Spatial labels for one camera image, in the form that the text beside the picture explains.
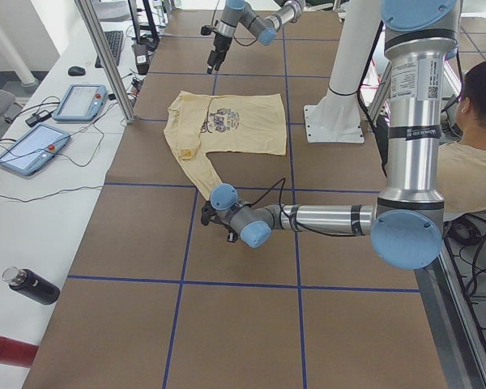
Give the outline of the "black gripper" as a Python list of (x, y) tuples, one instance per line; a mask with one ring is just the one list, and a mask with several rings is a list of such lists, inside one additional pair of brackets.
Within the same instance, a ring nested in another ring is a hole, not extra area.
[(223, 64), (226, 54), (232, 44), (232, 38), (222, 34), (216, 34), (214, 39), (214, 51), (211, 51), (207, 59), (207, 73), (219, 71)]
[(210, 223), (221, 225), (230, 232), (230, 227), (220, 219), (211, 203), (205, 202), (201, 209), (201, 224), (203, 226), (208, 226)]

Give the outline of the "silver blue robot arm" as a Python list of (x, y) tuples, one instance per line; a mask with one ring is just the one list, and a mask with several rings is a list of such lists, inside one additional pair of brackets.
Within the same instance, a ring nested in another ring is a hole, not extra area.
[(458, 48), (462, 8), (460, 1), (353, 1), (348, 6), (327, 93), (318, 104), (305, 106), (305, 125), (313, 142), (359, 137), (359, 91), (383, 37), (390, 124), (386, 188), (373, 206), (260, 207), (221, 184), (202, 208), (202, 223), (220, 224), (230, 241), (253, 248), (276, 229), (369, 236), (387, 263), (428, 266), (442, 245), (445, 201), (437, 190), (442, 83), (446, 61)]
[(224, 62), (235, 38), (237, 26), (241, 24), (262, 45), (269, 45), (277, 32), (287, 23), (295, 23), (302, 15), (305, 1), (275, 1), (279, 9), (262, 18), (246, 1), (226, 1), (220, 21), (216, 25), (204, 25), (201, 28), (203, 36), (215, 33), (214, 49), (207, 59), (207, 73), (218, 71)]

